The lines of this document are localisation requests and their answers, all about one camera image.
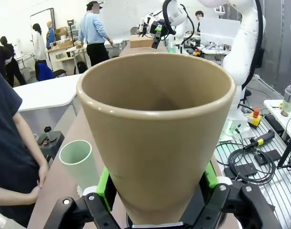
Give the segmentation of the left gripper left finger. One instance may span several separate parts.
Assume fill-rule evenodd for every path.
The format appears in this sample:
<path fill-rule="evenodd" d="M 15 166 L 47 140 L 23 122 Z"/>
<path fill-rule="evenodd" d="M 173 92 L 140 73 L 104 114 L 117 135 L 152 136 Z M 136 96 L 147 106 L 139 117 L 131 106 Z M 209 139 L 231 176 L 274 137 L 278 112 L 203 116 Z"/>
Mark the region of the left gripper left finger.
<path fill-rule="evenodd" d="M 111 214 L 117 190 L 107 168 L 103 169 L 95 192 L 78 200 L 59 198 L 52 209 L 45 229 L 81 229 L 93 222 L 98 229 L 119 229 Z"/>

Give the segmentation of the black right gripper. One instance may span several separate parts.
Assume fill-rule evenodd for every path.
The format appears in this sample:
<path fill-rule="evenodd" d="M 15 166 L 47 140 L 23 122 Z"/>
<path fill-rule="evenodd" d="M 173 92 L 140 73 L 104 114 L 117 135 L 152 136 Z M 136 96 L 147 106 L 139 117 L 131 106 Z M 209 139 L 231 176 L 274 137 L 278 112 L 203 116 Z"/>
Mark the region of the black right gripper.
<path fill-rule="evenodd" d="M 151 23 L 150 26 L 150 33 L 155 36 L 156 33 L 160 34 L 160 37 L 166 36 L 166 25 L 165 25 L 165 20 L 155 20 Z M 160 43 L 161 38 L 160 37 L 155 37 L 153 38 L 153 43 L 152 43 L 152 48 L 157 49 Z"/>

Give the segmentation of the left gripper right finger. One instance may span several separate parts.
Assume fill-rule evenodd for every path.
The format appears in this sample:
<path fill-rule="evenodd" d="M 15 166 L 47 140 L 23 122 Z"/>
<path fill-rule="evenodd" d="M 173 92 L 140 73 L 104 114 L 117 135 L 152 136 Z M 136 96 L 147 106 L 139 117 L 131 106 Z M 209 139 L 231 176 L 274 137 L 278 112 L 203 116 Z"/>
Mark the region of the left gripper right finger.
<path fill-rule="evenodd" d="M 244 229 L 280 229 L 274 210 L 257 185 L 219 177 L 209 163 L 183 213 L 183 227 L 217 229 L 232 214 Z"/>

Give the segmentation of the person's left hand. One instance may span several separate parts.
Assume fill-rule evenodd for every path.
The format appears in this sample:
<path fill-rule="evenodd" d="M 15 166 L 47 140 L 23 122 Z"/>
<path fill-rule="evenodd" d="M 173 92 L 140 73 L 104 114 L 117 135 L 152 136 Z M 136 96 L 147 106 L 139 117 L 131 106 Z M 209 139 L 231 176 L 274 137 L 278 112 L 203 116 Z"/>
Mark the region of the person's left hand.
<path fill-rule="evenodd" d="M 47 162 L 40 165 L 40 168 L 39 168 L 39 187 L 40 188 L 42 188 L 46 180 L 48 172 L 49 172 L 49 166 Z"/>

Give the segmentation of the person's right hand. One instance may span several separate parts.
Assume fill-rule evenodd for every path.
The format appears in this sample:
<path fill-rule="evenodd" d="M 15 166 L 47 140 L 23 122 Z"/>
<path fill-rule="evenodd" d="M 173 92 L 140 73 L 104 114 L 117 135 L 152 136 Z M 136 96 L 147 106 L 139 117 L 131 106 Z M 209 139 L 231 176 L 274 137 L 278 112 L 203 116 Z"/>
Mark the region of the person's right hand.
<path fill-rule="evenodd" d="M 36 186 L 30 193 L 29 193 L 29 203 L 33 204 L 36 203 L 38 196 L 39 196 L 39 192 L 41 190 L 40 186 Z"/>

